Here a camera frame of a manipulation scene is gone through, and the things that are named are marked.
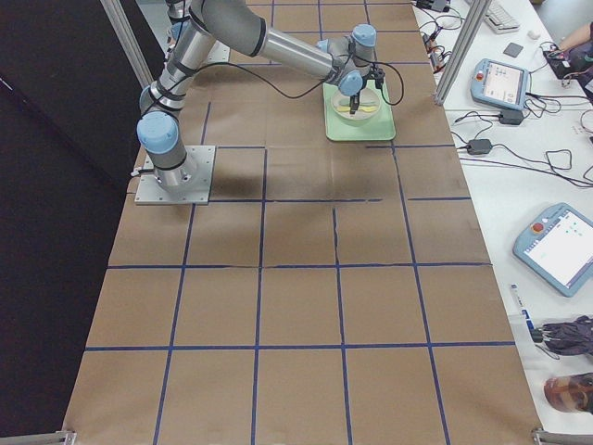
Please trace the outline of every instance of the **touchscreen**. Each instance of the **touchscreen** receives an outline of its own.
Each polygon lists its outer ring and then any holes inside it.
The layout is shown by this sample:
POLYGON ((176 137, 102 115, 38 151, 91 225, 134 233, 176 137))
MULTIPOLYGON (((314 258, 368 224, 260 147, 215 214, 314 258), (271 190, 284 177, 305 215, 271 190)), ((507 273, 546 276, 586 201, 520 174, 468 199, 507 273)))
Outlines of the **touchscreen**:
POLYGON ((490 62, 484 96, 517 105, 520 100, 522 78, 521 70, 490 62))
POLYGON ((524 253, 570 287, 593 261, 593 227, 567 210, 524 253))

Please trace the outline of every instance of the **grid of blue tape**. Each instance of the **grid of blue tape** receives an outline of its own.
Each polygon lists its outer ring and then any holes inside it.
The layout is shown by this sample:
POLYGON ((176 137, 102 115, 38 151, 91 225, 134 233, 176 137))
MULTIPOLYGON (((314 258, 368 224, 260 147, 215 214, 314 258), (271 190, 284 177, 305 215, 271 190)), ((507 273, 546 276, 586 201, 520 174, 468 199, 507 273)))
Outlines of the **grid of blue tape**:
MULTIPOLYGON (((362 1, 362 4, 365 7, 367 21, 370 21, 369 17, 369 9, 366 0, 362 1)), ((408 5, 409 2, 385 2, 385 3, 372 3, 373 6, 379 5, 408 5)), ((252 3, 251 6, 271 6, 271 22, 273 24, 274 21, 274 12, 276 7, 280 7, 275 5, 274 0, 270 2, 261 2, 261 3, 252 3)), ((344 3, 344 4, 332 4, 332 6, 351 6, 353 4, 344 3)), ((311 4, 303 4, 303 3, 291 3, 291 4, 282 4, 282 6, 311 6, 311 4)), ((318 17, 319 17, 319 34, 320 38, 323 38, 323 28, 322 28, 322 5, 321 2, 317 2, 318 8, 318 17)), ((397 31, 397 32, 417 32, 417 30, 409 30, 409 31, 397 31)), ((418 61, 418 62, 399 62, 399 63, 407 63, 407 64, 425 64, 426 61, 418 61)), ((210 114, 211 103, 208 103, 208 111, 204 122, 204 128, 202 133, 202 140, 201 144, 204 144, 205 136, 206 136, 206 129, 208 125, 208 118, 210 114)), ((331 200, 331 199, 267 199, 266 198, 266 179, 267 179, 267 159, 268 159, 268 152, 266 147, 264 146, 220 146, 220 148, 244 148, 244 149, 261 149, 264 151, 264 166, 263 166, 263 185, 262 185, 262 199, 212 199, 211 202, 260 202, 261 203, 261 221, 260 221, 260 239, 259 239, 259 277, 258 277, 258 301, 257 301, 257 319, 256 319, 256 333, 255 333, 255 344, 254 345, 195 345, 195 346, 175 346, 175 333, 177 327, 177 320, 179 315, 179 309, 181 306, 181 299, 183 293, 183 280, 185 277, 185 271, 187 269, 213 269, 213 268, 232 268, 236 267, 233 265, 190 265, 187 264, 187 256, 189 251, 191 233, 193 229, 194 220, 196 218, 196 205, 193 205, 190 214, 190 220, 187 229, 187 235, 185 239, 185 248, 183 253, 183 263, 182 264, 170 264, 170 265, 119 265, 119 266, 109 266, 108 269, 181 269, 181 276, 180 276, 180 283, 177 292, 177 299, 175 302, 175 310, 173 314, 173 321, 170 331, 170 342, 169 345, 162 345, 162 346, 143 346, 143 347, 126 347, 126 346, 119 346, 119 347, 87 347, 86 351, 88 352, 102 352, 102 351, 126 351, 126 350, 160 350, 167 352, 167 360, 165 365, 165 372, 163 376, 159 406, 158 406, 158 416, 155 425, 155 434, 153 438, 153 445, 158 444, 158 436, 160 430, 160 423, 163 414, 163 408, 165 405, 165 400, 167 396, 167 384, 169 379, 169 372, 170 372, 170 363, 172 354, 176 350, 253 350, 254 351, 254 379, 253 379, 253 395, 252 395, 252 419, 251 419, 251 445, 256 445, 256 435, 257 435, 257 412, 258 412, 258 375, 259 375, 259 352, 261 350, 341 350, 342 353, 342 368, 343 368, 343 380, 344 380, 344 401, 345 401, 345 417, 346 417, 346 424, 347 424, 347 442, 348 445, 352 445, 354 442, 354 438, 352 435, 352 426, 351 426, 351 419, 350 419, 350 400, 348 395, 348 377, 347 377, 347 351, 348 350, 357 350, 357 349, 401 349, 401 348, 427 348, 430 364, 432 367, 433 378, 435 383, 435 391, 436 391, 436 398, 438 402, 438 408, 441 416, 441 423, 443 427, 443 432, 445 436, 445 441, 447 445, 450 445, 450 437, 448 433, 448 424, 447 418, 445 416, 445 407, 443 405, 443 399, 441 395, 441 387, 439 384, 438 379, 438 372, 436 370, 435 364, 435 355, 434 349, 436 348, 453 348, 453 347, 500 347, 500 346, 513 346, 513 341, 476 341, 476 342, 433 342, 431 339, 430 328, 428 324, 428 318, 426 313, 426 308, 424 304, 423 298, 423 291, 421 286, 421 279, 419 274, 420 267, 443 267, 443 266, 484 266, 490 265, 487 262, 417 262, 414 246, 412 242, 411 230, 410 230, 410 221, 408 216, 408 209, 406 202, 414 201, 414 200, 422 200, 422 201, 435 201, 435 200, 466 200, 470 199, 470 197, 415 197, 415 198, 408 198, 406 199, 403 193, 401 178, 399 176, 398 170, 398 162, 397 162, 397 151, 399 149, 406 149, 406 148, 414 148, 414 147, 452 147, 453 145, 450 144, 437 144, 437 145, 405 145, 405 146, 398 146, 391 141, 389 145, 379 145, 379 146, 368 146, 369 149, 373 148, 382 148, 382 149, 389 149, 391 150, 393 160, 394 160, 394 168, 397 174, 397 183, 399 186, 399 193, 401 204, 404 213, 405 219, 405 226, 408 236, 408 242, 410 245, 410 254, 411 254, 411 262, 402 262, 402 263, 389 263, 389 264, 380 264, 380 263, 369 263, 369 264, 343 264, 340 262, 338 257, 338 245, 339 245, 339 238, 338 238, 338 218, 336 208, 333 208, 332 211, 332 219, 333 219, 333 226, 334 226, 334 254, 335 254, 335 262, 334 264, 303 264, 303 265, 278 265, 272 266, 270 268, 290 268, 290 269, 298 269, 298 268, 307 268, 307 269, 314 269, 314 268, 325 268, 325 269, 335 269, 336 274, 336 286, 337 286, 337 297, 338 297, 338 311, 339 311, 339 324, 340 324, 340 337, 341 341, 340 344, 327 344, 327 345, 260 345, 259 344, 259 327, 260 327, 260 318, 261 318, 261 283, 262 283, 262 272, 265 269, 263 266, 263 246, 264 246, 264 223, 265 223, 265 213, 266 213, 266 203, 269 202, 327 202, 327 203, 339 203, 339 202, 380 202, 381 198, 371 198, 371 199, 338 199, 338 200, 331 200), (347 339, 345 336, 344 330, 344 308, 342 302, 342 292, 341 292, 341 270, 345 268, 375 268, 375 267, 411 267, 414 271, 418 297, 420 301, 422 317, 423 317, 423 327, 424 333, 426 336, 425 342, 418 342, 418 343, 381 343, 381 344, 348 344, 347 339)))

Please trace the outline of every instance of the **metal bracket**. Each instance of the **metal bracket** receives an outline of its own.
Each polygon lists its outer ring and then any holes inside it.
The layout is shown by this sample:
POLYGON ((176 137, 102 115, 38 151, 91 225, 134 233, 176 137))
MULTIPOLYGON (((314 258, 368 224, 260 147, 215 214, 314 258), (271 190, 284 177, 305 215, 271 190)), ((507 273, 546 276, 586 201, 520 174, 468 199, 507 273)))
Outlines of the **metal bracket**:
POLYGON ((541 428, 531 432, 534 442, 537 445, 592 445, 593 436, 575 434, 555 434, 544 431, 541 428))
POLYGON ((230 56, 231 48, 226 44, 217 41, 216 44, 212 46, 208 58, 206 59, 206 63, 228 62, 230 56))
MULTIPOLYGON (((135 203, 138 205, 163 204, 208 204, 210 188, 212 186, 212 172, 214 170, 215 146, 185 146, 187 156, 191 156, 197 163, 197 172, 188 184, 174 190, 160 186, 152 173, 140 176, 135 203)), ((150 157, 146 157, 145 170, 154 168, 150 157)))
POLYGON ((57 431, 51 434, 35 434, 1 438, 0 445, 74 445, 76 433, 72 431, 57 431))

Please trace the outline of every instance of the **robotic arm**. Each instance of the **robotic arm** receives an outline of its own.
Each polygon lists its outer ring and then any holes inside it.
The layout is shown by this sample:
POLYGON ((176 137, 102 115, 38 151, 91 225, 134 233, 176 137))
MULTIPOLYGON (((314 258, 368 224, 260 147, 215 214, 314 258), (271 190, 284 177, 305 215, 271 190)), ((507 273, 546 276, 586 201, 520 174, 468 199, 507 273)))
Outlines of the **robotic arm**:
MULTIPOLYGON (((188 0, 167 0, 171 21, 181 21, 188 0)), ((354 28, 349 36, 324 40, 317 46, 269 27, 245 0, 194 0, 189 20, 158 80, 142 92, 143 118, 137 132, 155 167, 161 187, 172 189, 191 181, 196 163, 187 156, 177 118, 194 76, 216 41, 246 56, 262 56, 336 85, 350 96, 350 113, 360 103, 360 90, 374 80, 381 87, 385 74, 374 58, 376 31, 371 25, 354 28)))

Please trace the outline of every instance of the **yellow object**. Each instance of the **yellow object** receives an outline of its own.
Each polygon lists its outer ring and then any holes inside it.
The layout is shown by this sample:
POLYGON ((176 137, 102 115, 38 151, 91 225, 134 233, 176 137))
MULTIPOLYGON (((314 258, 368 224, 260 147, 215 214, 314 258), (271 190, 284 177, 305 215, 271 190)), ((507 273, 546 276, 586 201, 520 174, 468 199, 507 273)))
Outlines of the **yellow object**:
MULTIPOLYGON (((362 111, 363 113, 374 113, 377 109, 379 109, 379 107, 377 107, 376 105, 371 105, 371 106, 360 105, 359 109, 357 111, 362 111)), ((350 107, 340 106, 340 107, 336 108, 335 110, 340 113, 345 113, 345 112, 350 111, 350 107)))

